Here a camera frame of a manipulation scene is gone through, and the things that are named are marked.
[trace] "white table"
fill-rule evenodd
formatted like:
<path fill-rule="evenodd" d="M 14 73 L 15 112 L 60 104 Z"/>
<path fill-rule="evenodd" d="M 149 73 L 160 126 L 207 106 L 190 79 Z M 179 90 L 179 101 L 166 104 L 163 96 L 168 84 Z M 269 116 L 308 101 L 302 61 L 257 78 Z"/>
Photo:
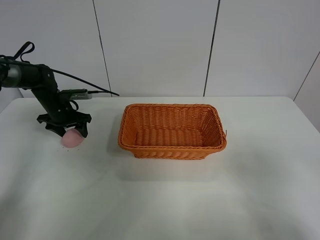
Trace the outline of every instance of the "white table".
<path fill-rule="evenodd" d="M 318 240 L 320 134 L 286 97 L 113 97 L 79 101 L 73 149 L 36 118 L 0 114 L 1 240 Z M 118 147 L 125 106 L 211 104 L 227 147 L 204 160 L 136 159 Z"/>

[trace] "orange wicker basket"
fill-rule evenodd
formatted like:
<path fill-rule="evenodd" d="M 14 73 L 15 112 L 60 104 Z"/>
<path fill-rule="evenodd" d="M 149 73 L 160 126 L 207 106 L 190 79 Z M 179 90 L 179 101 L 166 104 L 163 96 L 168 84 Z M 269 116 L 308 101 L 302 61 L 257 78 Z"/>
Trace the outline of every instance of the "orange wicker basket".
<path fill-rule="evenodd" d="M 208 104 L 131 104 L 118 144 L 143 159 L 204 159 L 227 145 L 217 110 Z"/>

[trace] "cable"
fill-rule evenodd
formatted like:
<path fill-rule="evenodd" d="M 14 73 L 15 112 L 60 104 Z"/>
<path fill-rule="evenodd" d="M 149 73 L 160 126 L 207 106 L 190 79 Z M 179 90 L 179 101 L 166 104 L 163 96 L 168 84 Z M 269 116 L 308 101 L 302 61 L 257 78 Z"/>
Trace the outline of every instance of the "cable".
<path fill-rule="evenodd" d="M 64 76 L 67 76 L 69 78 L 72 78 L 72 79 L 75 79 L 75 80 L 78 80 L 84 84 L 88 84 L 96 89 L 99 89 L 99 90 L 102 90 L 104 93 L 109 93 L 109 94 L 113 94 L 113 95 L 116 95 L 116 96 L 119 96 L 119 94 L 115 93 L 115 92 L 112 92 L 112 91 L 109 91 L 109 90 L 106 90 L 102 87 L 99 87 L 91 82 L 88 82 L 86 80 L 83 80 L 79 77 L 76 77 L 76 76 L 73 76 L 71 74 L 68 74 L 68 73 L 65 73 L 63 71 L 59 71 L 59 70 L 55 70 L 55 69 L 52 69 L 48 66 L 41 66 L 41 65 L 34 65 L 34 64 L 31 64 L 31 63 L 26 63 L 26 62 L 16 62 L 16 61 L 2 61 L 0 59 L 0 64 L 7 64 L 7 65 L 17 65 L 17 66 L 26 66 L 26 67 L 34 67 L 34 68 L 38 68 L 38 69 L 46 69 L 46 70 L 51 70 L 52 72 L 54 73 L 57 73 L 57 74 L 61 74 L 61 75 L 64 75 Z"/>
<path fill-rule="evenodd" d="M 31 45 L 31 48 L 28 51 L 24 51 Z M 29 61 L 24 61 L 22 59 L 22 56 L 25 54 L 32 53 L 35 50 L 35 44 L 33 42 L 27 41 L 23 46 L 16 52 L 16 54 L 13 57 L 10 57 L 12 60 L 16 60 L 18 57 L 20 57 L 21 62 L 24 63 L 30 63 Z"/>
<path fill-rule="evenodd" d="M 75 110 L 78 111 L 79 110 L 79 105 L 78 103 L 76 103 L 76 101 L 74 100 L 69 100 L 70 103 L 73 103 L 75 105 Z"/>
<path fill-rule="evenodd" d="M 105 91 L 88 91 L 88 94 L 99 94 L 99 93 L 106 93 Z"/>

